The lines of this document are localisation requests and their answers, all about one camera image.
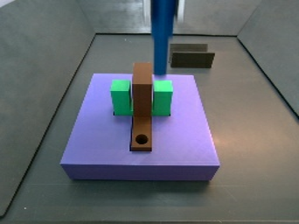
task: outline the purple platform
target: purple platform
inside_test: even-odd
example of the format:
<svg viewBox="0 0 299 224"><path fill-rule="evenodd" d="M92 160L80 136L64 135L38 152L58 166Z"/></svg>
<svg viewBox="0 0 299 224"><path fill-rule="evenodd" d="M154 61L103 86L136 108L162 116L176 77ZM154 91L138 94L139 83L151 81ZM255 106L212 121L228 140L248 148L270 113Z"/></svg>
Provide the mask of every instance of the purple platform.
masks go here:
<svg viewBox="0 0 299 224"><path fill-rule="evenodd" d="M132 74L94 74L60 165L71 179L211 180L220 161L192 75L172 81L172 115L154 117L154 151L130 151L131 116L114 116L112 80Z"/></svg>

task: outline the gray wall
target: gray wall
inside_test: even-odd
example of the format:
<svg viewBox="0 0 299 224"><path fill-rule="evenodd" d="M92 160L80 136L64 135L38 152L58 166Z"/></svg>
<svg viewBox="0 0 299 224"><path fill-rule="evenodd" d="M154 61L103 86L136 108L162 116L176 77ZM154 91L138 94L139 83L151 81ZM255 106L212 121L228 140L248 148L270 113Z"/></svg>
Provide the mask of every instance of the gray wall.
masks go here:
<svg viewBox="0 0 299 224"><path fill-rule="evenodd" d="M74 0L0 8L0 216L94 36Z"/></svg>
<svg viewBox="0 0 299 224"><path fill-rule="evenodd" d="M187 0L174 33L238 36L262 0ZM150 33L143 0L78 0L98 33Z"/></svg>
<svg viewBox="0 0 299 224"><path fill-rule="evenodd" d="M298 0L265 0L238 38L299 115L298 10Z"/></svg>

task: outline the table surface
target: table surface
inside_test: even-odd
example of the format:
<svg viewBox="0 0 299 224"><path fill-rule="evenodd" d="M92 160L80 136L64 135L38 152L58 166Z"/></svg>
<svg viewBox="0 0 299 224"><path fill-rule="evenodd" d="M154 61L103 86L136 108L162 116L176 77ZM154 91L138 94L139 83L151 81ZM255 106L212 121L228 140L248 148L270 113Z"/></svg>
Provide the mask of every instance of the table surface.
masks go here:
<svg viewBox="0 0 299 224"><path fill-rule="evenodd" d="M31 169L0 221L298 221L299 125L235 38L208 44L212 69L194 74L222 167L211 182L72 181L60 160L92 74L131 74L152 61L151 36L96 36Z"/></svg>

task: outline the green block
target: green block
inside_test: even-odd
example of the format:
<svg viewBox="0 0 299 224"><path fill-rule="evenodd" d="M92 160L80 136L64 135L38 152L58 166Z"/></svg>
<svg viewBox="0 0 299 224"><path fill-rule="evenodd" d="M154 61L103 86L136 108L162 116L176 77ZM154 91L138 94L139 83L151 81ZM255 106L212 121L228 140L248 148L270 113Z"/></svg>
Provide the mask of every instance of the green block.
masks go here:
<svg viewBox="0 0 299 224"><path fill-rule="evenodd" d="M131 81L112 80L110 93L115 116L131 116Z"/></svg>
<svg viewBox="0 0 299 224"><path fill-rule="evenodd" d="M170 116L174 97L174 84L170 80L154 82L154 116Z"/></svg>

